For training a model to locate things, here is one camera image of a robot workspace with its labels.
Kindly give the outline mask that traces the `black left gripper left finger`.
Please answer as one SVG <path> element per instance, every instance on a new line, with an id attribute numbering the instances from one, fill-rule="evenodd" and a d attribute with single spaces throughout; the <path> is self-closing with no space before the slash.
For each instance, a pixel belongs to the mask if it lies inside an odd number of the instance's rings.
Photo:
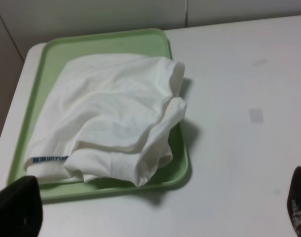
<path id="1" fill-rule="evenodd" d="M 23 176 L 0 191 L 0 237 L 37 237 L 43 204 L 34 176 Z"/>

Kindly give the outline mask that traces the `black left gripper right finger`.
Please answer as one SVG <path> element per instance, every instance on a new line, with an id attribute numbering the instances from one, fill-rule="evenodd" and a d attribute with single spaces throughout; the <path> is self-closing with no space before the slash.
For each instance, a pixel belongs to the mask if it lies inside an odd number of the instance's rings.
<path id="1" fill-rule="evenodd" d="M 301 237 L 301 166 L 294 170 L 292 176 L 287 210 L 296 235 Z"/>

